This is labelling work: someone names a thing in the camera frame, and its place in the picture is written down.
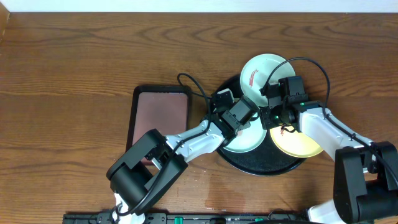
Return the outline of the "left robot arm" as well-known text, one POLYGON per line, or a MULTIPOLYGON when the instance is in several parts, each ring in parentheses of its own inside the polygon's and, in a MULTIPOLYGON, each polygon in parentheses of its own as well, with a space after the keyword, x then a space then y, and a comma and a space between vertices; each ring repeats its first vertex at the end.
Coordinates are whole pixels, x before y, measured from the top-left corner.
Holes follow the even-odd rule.
POLYGON ((208 113, 197 127, 184 133, 146 132, 106 173, 116 198, 113 222, 143 223, 145 212, 164 196, 191 160, 230 143, 257 111, 257 105, 242 96, 228 109, 208 113))

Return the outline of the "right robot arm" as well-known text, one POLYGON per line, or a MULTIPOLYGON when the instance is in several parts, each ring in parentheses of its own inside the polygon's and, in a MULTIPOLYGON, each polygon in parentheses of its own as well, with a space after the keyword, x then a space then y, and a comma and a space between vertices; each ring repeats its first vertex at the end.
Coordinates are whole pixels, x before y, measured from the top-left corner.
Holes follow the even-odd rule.
POLYGON ((333 199, 313 206, 313 222, 359 223, 397 215, 397 149, 336 119, 325 104, 287 98, 260 109, 268 129, 283 124, 314 140, 335 163, 333 199))

